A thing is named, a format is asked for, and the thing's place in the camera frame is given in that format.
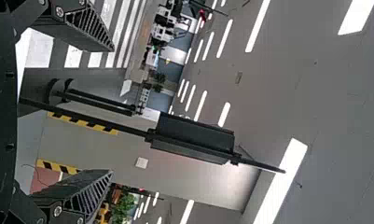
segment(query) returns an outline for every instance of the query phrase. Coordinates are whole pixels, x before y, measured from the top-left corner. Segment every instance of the screw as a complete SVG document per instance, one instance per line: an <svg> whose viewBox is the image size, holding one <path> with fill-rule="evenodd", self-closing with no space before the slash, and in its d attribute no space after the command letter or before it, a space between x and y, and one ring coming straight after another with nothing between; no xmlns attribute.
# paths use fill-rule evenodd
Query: screw
<svg viewBox="0 0 374 224"><path fill-rule="evenodd" d="M55 211L53 211L53 216L58 217L62 213L62 208L60 206L57 206L55 208Z"/></svg>
<svg viewBox="0 0 374 224"><path fill-rule="evenodd" d="M64 16L64 11L62 10L61 7L56 7L56 15L58 15L58 17L60 18Z"/></svg>

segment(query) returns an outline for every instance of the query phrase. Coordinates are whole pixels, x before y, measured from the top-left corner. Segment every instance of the potted plant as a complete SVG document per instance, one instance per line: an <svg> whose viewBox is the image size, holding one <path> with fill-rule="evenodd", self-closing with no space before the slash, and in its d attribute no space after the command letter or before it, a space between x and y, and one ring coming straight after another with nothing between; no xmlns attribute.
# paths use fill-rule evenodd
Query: potted plant
<svg viewBox="0 0 374 224"><path fill-rule="evenodd" d="M119 203L115 205L112 212L113 223L123 224L124 221L128 220L128 212L134 207L134 197L131 194L125 194L119 200Z"/></svg>

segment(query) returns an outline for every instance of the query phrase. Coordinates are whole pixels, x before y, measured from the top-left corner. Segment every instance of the bolt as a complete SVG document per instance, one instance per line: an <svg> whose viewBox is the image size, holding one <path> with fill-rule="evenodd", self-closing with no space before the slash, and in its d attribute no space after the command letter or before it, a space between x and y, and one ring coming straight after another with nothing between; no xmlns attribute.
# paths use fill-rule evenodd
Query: bolt
<svg viewBox="0 0 374 224"><path fill-rule="evenodd" d="M58 15L58 17L60 18L64 16L64 11L62 10L61 7L56 7L56 15Z"/></svg>
<svg viewBox="0 0 374 224"><path fill-rule="evenodd" d="M58 217L62 213L62 208L60 206L57 206L55 208L55 211L53 211L53 216Z"/></svg>
<svg viewBox="0 0 374 224"><path fill-rule="evenodd" d="M83 224L83 223L84 223L84 219L82 217L80 217L78 221L76 222L76 224Z"/></svg>

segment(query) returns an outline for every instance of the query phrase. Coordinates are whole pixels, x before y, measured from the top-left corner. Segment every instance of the green plant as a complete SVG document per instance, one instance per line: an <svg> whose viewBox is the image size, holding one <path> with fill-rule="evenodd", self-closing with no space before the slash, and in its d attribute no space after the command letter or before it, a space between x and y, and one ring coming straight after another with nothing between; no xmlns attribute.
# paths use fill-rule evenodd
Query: green plant
<svg viewBox="0 0 374 224"><path fill-rule="evenodd" d="M161 92L163 90L163 87L160 85L160 84L155 84L152 89L155 91L155 92Z"/></svg>
<svg viewBox="0 0 374 224"><path fill-rule="evenodd" d="M115 224L123 224L128 218L128 212L134 207L134 197L131 194L125 194L120 198L119 203L113 211L113 220Z"/></svg>

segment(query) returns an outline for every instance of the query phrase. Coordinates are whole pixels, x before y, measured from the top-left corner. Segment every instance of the gray floor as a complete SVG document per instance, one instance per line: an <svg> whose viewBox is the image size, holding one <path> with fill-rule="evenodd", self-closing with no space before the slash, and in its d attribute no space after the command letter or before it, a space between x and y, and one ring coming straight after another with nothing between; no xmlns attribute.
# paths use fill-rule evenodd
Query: gray floor
<svg viewBox="0 0 374 224"><path fill-rule="evenodd" d="M38 111L18 119L18 153L15 179L21 184L24 193L30 193L35 161L40 148L46 112Z"/></svg>

